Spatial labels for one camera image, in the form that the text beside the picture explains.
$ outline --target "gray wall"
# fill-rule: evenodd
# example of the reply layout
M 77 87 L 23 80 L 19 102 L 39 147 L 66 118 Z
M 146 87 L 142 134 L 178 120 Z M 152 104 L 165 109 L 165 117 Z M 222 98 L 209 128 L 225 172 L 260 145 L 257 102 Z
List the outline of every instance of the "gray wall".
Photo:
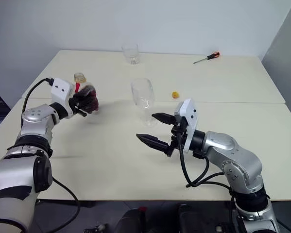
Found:
M 262 63 L 291 111 L 291 10 Z
M 263 58 L 291 0 L 0 0 L 0 95 L 13 106 L 60 49 Z

